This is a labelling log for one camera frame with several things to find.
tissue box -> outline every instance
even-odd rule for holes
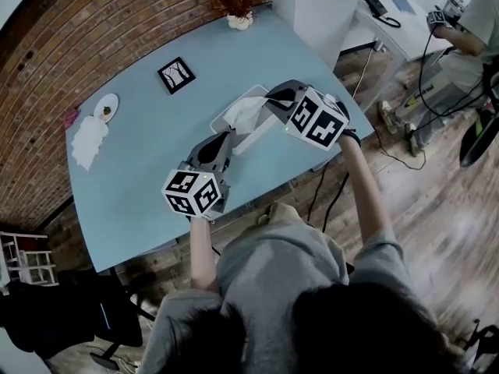
[[[176,169],[170,172],[161,194],[173,212],[191,217],[202,217],[221,198],[212,173]]]
[[[286,124],[285,131],[328,151],[348,123],[349,119],[334,101],[308,87]]]
[[[211,131],[213,133],[223,132],[229,129],[228,123],[224,120],[225,112],[237,101],[244,97],[265,97],[268,90],[261,85],[253,86],[251,89],[246,91],[240,98],[229,105],[223,112],[213,120],[210,124]],[[240,155],[246,148],[248,148],[252,143],[254,143],[261,135],[263,135],[268,129],[272,127],[274,123],[278,122],[278,119],[266,108],[262,107],[260,111],[260,117],[257,120],[256,128],[250,134],[234,135],[234,147],[232,148],[232,153],[234,155]]]

office chair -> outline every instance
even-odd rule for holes
[[[155,274],[145,273],[126,286],[122,285],[114,268],[99,274],[95,270],[61,272],[58,278],[61,284],[79,285],[94,294],[93,298],[98,302],[97,311],[94,312],[95,336],[112,342],[112,345],[104,354],[91,352],[90,357],[106,369],[120,371],[116,361],[111,359],[119,346],[138,348],[143,343],[137,315],[154,321],[154,316],[132,303],[130,298],[142,287],[152,283]]]
[[[0,326],[19,349],[34,351],[43,360],[94,336],[108,340],[113,345],[103,355],[90,356],[97,364],[119,371],[111,360],[119,345],[142,346],[137,314],[154,321],[130,297],[155,275],[144,274],[129,286],[121,284],[114,270],[61,272],[58,278],[60,285],[54,287],[9,283],[9,295],[0,298]]]
[[[497,354],[499,354],[499,328],[497,328],[496,326],[486,326],[483,329],[479,330],[480,320],[476,319],[474,320],[474,323],[475,330],[473,331],[469,340],[466,342],[463,350],[468,351],[474,345],[478,344],[473,362],[477,362],[482,355],[496,355],[491,360],[489,366],[484,372],[499,372],[499,359],[497,358]]]

napkin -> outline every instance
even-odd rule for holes
[[[235,129],[235,133],[251,133],[260,116],[261,108],[268,101],[265,97],[244,97],[236,101],[225,112],[224,120]]]
[[[94,116],[83,118],[78,132],[76,132],[71,145],[73,146],[72,156],[78,165],[83,166],[87,171],[90,169],[95,156],[99,152],[103,138],[108,135],[108,126],[102,119]]]

white pillar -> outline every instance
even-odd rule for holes
[[[272,0],[274,11],[334,68],[358,0]]]

plate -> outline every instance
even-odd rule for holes
[[[109,122],[115,116],[118,109],[118,96],[116,94],[107,94],[103,96],[94,109],[94,117],[100,118],[104,123]]]

